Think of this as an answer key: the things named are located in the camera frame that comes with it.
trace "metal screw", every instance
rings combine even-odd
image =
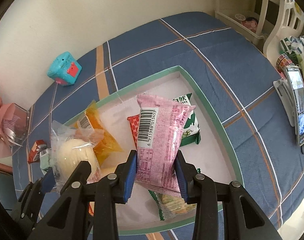
[[[117,175],[115,173],[110,173],[109,175],[107,175],[107,178],[108,179],[116,179],[117,178]]]
[[[238,182],[237,180],[232,181],[231,184],[232,184],[233,187],[240,187],[241,186],[241,183]]]
[[[81,183],[79,181],[75,181],[72,183],[72,188],[79,188],[81,186]]]
[[[196,179],[199,179],[199,180],[205,179],[205,175],[202,173],[196,174],[195,177],[196,177]]]

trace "pink snack package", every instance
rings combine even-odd
[[[174,160],[184,125],[195,106],[144,94],[137,96],[137,102],[141,112],[136,182],[161,194],[181,196]]]

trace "phone screen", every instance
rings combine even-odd
[[[296,134],[299,145],[304,143],[304,84],[300,70],[295,67],[287,67],[288,77],[293,89],[297,116],[296,116]]]

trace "smartphone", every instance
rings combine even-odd
[[[298,67],[287,66],[284,74],[290,88],[292,88],[292,96],[296,105],[294,109],[294,118],[297,143],[301,146],[304,144],[304,84]]]

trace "blue cube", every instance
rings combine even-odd
[[[73,85],[82,66],[68,52],[60,54],[51,64],[47,76],[62,86]]]

